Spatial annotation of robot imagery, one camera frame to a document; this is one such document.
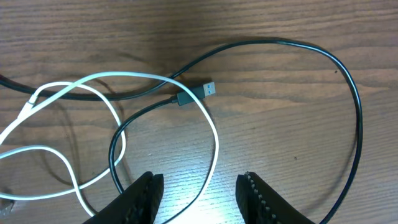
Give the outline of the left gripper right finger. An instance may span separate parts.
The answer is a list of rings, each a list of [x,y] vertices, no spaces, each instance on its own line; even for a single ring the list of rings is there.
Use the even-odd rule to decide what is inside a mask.
[[[255,172],[237,176],[235,196],[245,224],[313,224]]]

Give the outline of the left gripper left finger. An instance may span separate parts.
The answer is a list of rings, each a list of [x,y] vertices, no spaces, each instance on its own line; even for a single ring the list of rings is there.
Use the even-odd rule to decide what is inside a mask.
[[[145,172],[83,224],[153,224],[164,194],[164,176]]]

